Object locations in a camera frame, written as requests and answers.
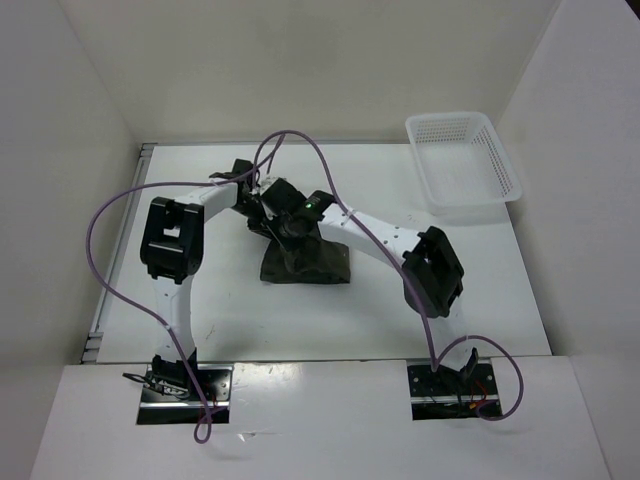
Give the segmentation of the olive green shorts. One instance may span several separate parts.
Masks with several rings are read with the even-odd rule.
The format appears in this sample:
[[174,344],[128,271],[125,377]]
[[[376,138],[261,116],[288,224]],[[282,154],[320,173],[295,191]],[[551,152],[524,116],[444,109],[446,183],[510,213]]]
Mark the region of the olive green shorts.
[[261,263],[260,280],[271,284],[348,284],[350,250],[317,236],[295,240],[292,249],[272,239]]

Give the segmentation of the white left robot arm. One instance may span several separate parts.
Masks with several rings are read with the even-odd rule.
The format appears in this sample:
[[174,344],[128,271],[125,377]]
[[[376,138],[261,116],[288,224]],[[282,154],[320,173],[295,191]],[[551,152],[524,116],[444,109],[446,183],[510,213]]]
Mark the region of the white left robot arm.
[[260,201],[254,164],[237,159],[232,170],[215,173],[205,186],[175,199],[152,200],[143,232],[140,258],[152,278],[156,314],[164,329],[162,344],[152,359],[148,381],[164,385],[185,400],[200,385],[197,348],[191,329],[191,290],[204,258],[205,224],[231,209],[247,218],[250,231],[272,235]]

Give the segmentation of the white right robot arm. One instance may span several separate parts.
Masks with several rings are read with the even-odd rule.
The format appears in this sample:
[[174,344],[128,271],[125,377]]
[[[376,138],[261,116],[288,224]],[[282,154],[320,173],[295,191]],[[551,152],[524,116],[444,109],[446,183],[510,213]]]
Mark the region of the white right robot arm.
[[440,385],[460,393],[473,382],[476,352],[452,344],[464,332],[460,302],[464,269],[441,229],[420,232],[394,226],[341,207],[327,192],[304,196],[282,178],[268,180],[258,188],[257,197],[265,213],[260,226],[271,239],[262,280],[347,283],[351,252],[377,259],[400,274],[406,303],[423,317]]

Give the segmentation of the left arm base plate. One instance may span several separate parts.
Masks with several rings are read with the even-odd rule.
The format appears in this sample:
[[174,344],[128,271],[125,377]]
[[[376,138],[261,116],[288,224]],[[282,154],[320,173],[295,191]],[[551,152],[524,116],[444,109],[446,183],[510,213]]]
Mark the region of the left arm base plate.
[[[196,372],[205,398],[212,412],[213,424],[228,424],[230,419],[231,365],[200,366]],[[144,377],[136,419],[137,425],[196,425],[204,418],[205,408],[195,391],[187,392],[169,384],[152,385],[151,368]]]

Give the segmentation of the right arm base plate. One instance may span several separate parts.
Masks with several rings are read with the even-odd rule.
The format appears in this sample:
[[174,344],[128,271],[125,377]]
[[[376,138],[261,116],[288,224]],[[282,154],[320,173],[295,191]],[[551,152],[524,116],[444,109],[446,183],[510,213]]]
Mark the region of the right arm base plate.
[[476,418],[477,409],[489,418],[503,414],[489,362],[479,363],[467,380],[444,367],[432,372],[426,363],[409,364],[407,374],[414,421]]

